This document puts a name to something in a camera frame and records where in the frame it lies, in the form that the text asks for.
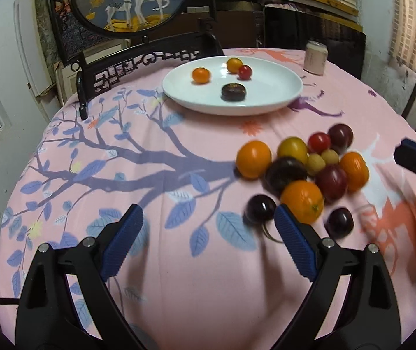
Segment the large orange front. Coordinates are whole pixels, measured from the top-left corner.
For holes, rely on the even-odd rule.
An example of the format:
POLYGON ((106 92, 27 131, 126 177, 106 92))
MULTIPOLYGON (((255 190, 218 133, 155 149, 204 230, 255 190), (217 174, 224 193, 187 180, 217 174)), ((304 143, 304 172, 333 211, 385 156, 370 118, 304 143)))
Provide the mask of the large orange front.
POLYGON ((302 224, 314 224, 324 209, 324 197, 320 189, 306 180, 298 180, 286 186, 280 201, 302 224))

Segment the tan longan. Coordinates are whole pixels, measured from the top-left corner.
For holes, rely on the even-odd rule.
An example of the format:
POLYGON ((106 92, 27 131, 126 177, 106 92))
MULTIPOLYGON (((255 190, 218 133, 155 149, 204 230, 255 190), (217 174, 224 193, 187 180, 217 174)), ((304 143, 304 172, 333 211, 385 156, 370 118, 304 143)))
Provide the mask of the tan longan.
POLYGON ((331 165, 337 165, 340 161, 339 154, 331 148, 328 148, 327 150, 323 151, 321 153, 321 157, 324 160, 327 167, 331 165))
POLYGON ((317 153, 312 153, 308 156, 308 161, 306 163, 306 169, 308 175, 314 177, 320 173, 327 166, 325 160, 317 153))

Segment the white oval plate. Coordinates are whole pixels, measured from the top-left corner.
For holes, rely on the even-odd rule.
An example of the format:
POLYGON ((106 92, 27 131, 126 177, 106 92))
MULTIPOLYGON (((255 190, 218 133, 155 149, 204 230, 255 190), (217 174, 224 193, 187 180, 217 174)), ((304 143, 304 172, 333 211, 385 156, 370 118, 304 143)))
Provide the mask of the white oval plate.
POLYGON ((303 91, 299 75, 281 64, 253 57, 240 60, 248 78, 231 73, 229 56, 177 66, 162 81, 167 97, 192 111, 215 116, 256 116, 277 111, 303 91))

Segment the small red cherry tomato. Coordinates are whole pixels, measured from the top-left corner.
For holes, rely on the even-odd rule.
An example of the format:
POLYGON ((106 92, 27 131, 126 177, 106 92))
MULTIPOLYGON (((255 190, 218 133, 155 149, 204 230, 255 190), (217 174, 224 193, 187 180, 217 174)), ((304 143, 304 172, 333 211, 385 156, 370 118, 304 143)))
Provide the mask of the small red cherry tomato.
POLYGON ((252 76, 252 69, 248 65, 242 65, 237 71, 239 80, 248 81, 252 76))

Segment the yellow passion fruit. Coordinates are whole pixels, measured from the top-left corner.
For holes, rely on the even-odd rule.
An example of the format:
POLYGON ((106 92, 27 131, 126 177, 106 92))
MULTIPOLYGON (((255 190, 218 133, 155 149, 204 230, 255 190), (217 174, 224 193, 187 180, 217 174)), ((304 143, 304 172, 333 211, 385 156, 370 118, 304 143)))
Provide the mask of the yellow passion fruit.
POLYGON ((277 158, 282 157, 293 157, 305 165, 308 161, 308 146, 299 137, 287 137, 278 146, 277 158))

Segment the small yellow-orange fruit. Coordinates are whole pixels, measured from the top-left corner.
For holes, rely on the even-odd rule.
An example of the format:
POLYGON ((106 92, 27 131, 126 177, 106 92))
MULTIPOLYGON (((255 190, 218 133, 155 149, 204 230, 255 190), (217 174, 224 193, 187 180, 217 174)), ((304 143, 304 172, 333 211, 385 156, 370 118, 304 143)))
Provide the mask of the small yellow-orange fruit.
POLYGON ((237 74, 243 62, 238 58, 230 58, 226 61, 226 67, 229 73, 237 74))

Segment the black board behind table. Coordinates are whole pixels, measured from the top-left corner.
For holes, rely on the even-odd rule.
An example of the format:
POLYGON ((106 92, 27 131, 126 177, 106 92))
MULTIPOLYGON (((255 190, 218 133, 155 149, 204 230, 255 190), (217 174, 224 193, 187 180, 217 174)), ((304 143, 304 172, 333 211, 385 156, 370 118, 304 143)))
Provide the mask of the black board behind table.
POLYGON ((328 60, 360 79, 364 68, 366 35, 310 13, 267 6, 264 9, 264 46, 305 50, 314 41, 327 47, 328 60))

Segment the round deer painting screen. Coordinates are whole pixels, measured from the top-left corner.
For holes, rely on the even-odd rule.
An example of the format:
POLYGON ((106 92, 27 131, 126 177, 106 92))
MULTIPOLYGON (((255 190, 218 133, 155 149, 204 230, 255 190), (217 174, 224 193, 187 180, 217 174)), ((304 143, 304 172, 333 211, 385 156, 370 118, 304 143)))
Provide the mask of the round deer painting screen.
POLYGON ((191 61, 222 55, 213 34, 217 20, 215 0, 206 0, 209 13, 198 19, 198 30, 150 40, 149 33, 174 21, 190 0, 46 0, 58 55, 64 65, 77 71, 78 113, 89 117, 89 102, 109 91, 120 79, 158 60, 191 61), (116 40, 138 38, 140 42, 104 59, 88 62, 82 50, 66 48, 63 32, 66 13, 97 36, 116 40))

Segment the dark mangosteen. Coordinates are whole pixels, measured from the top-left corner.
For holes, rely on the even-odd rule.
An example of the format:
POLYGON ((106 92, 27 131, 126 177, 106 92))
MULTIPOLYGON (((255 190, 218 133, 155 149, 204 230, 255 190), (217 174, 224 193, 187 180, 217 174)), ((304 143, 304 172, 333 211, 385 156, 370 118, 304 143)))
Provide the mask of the dark mangosteen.
POLYGON ((239 83, 228 83, 221 89, 221 98, 228 102, 239 102, 246 98, 247 90, 239 83))
POLYGON ((266 189, 280 197, 286 186, 300 180, 307 180, 308 173, 302 162, 291 156, 276 159, 264 175, 266 189))

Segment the small orange mandarin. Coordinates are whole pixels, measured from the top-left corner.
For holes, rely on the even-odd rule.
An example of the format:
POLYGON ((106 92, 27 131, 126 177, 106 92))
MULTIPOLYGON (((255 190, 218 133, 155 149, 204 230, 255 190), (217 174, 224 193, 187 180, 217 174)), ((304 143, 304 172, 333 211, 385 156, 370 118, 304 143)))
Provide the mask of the small orange mandarin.
POLYGON ((194 83, 203 85, 210 81, 211 73, 204 67, 197 67, 192 71, 191 76, 194 83))

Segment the orange tangerine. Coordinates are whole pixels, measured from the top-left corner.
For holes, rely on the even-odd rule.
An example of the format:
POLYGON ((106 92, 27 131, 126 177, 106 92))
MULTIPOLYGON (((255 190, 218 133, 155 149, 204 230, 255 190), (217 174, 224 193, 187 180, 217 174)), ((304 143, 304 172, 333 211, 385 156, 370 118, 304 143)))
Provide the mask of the orange tangerine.
POLYGON ((370 172, 363 156, 359 153, 347 152, 342 156, 338 166, 347 176, 349 193, 355 193, 367 184, 370 172))

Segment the dark cherry plum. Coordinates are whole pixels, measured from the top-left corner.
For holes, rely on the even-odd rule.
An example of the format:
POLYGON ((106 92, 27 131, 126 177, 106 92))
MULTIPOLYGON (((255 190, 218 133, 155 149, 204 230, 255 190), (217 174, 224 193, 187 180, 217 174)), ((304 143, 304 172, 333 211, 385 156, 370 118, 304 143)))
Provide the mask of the dark cherry plum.
POLYGON ((273 219, 276 202, 265 194, 256 194, 246 204, 243 220, 247 225, 258 226, 273 219))
POLYGON ((346 237, 354 229, 352 213, 345 207, 336 208, 328 216, 325 229, 332 239, 346 237))

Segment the dark red plum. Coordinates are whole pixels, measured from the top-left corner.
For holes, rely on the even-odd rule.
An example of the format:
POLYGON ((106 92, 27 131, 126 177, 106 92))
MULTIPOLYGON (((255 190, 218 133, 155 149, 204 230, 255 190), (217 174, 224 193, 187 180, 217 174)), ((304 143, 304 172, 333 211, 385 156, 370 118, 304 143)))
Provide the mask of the dark red plum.
POLYGON ((338 123, 330 127, 327 132, 331 141, 331 148, 338 154, 343 154, 353 142, 352 129, 343 123, 338 123))
POLYGON ((338 165, 331 165, 325 167, 315 176, 315 184, 320 189, 325 201, 330 204, 345 195, 348 189, 348 178, 338 165))

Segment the dark mangosteen on plate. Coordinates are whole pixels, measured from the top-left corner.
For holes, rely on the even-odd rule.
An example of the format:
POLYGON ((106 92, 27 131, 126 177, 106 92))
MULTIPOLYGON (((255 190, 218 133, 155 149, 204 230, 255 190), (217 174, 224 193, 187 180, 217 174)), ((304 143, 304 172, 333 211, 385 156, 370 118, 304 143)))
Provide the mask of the dark mangosteen on plate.
POLYGON ((247 90, 239 83, 228 83, 221 89, 221 98, 228 102, 239 102, 246 98, 247 90))

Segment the large orange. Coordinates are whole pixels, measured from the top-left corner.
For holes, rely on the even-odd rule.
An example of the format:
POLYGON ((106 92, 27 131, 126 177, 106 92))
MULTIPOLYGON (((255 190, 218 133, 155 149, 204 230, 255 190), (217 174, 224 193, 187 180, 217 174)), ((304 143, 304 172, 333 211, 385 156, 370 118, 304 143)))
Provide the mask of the large orange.
POLYGON ((263 141, 249 141, 236 155, 236 168, 245 179, 261 178, 272 163, 270 147, 263 141))
POLYGON ((302 224, 314 224, 324 209, 324 197, 320 189, 306 180, 298 180, 286 186, 280 201, 302 224))

